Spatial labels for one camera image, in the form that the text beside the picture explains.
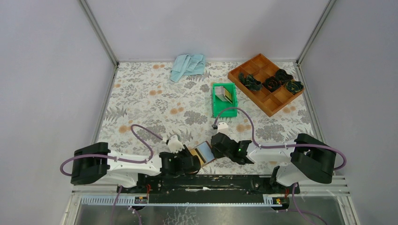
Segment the brown leather card holder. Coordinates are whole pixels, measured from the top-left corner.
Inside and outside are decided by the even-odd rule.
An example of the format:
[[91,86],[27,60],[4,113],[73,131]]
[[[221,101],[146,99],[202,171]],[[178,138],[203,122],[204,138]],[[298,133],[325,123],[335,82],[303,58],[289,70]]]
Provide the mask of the brown leather card holder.
[[215,160],[215,157],[211,150],[211,146],[208,141],[202,142],[195,148],[189,149],[189,152],[193,156],[198,156],[201,168],[205,167]]

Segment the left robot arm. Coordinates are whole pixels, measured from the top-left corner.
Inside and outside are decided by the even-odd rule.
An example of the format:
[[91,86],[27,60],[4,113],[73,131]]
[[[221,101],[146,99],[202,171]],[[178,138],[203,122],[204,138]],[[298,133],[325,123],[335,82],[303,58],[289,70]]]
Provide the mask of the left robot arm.
[[193,174],[201,169],[200,158],[187,149],[146,157],[109,150],[106,142],[76,150],[71,162],[72,172],[69,176],[73,185],[88,185],[99,181],[121,185],[135,193],[145,188],[146,181],[140,174],[176,177]]

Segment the silver credit card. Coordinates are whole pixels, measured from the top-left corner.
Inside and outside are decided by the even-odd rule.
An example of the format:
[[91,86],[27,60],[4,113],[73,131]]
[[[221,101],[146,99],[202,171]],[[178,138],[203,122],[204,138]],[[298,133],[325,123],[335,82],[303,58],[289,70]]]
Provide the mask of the silver credit card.
[[215,95],[223,102],[233,103],[232,94],[224,86],[216,86],[214,88]]

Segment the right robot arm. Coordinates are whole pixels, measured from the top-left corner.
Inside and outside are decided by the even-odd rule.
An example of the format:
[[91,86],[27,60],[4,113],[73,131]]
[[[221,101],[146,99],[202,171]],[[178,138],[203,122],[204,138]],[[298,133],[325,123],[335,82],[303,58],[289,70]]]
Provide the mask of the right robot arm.
[[275,193],[304,180],[332,182],[337,152],[307,134],[299,134],[297,139],[284,144],[262,146],[250,140],[237,142],[217,133],[210,145],[215,158],[227,157],[239,165],[276,162],[269,180]]

